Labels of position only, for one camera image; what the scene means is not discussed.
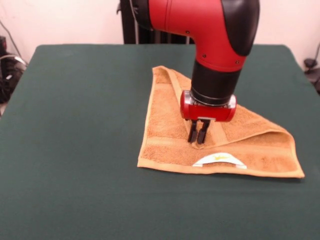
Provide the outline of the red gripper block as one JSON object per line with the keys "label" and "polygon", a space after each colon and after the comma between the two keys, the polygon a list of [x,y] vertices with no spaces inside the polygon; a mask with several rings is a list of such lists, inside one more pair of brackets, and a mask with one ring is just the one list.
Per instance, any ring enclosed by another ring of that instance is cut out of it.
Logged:
{"label": "red gripper block", "polygon": [[[209,106],[195,101],[189,90],[183,90],[180,96],[180,113],[183,119],[191,120],[188,142],[202,145],[210,126],[210,120],[215,122],[229,122],[235,115],[237,98],[232,95],[226,105]],[[197,132],[197,120],[202,122],[202,127]]]}

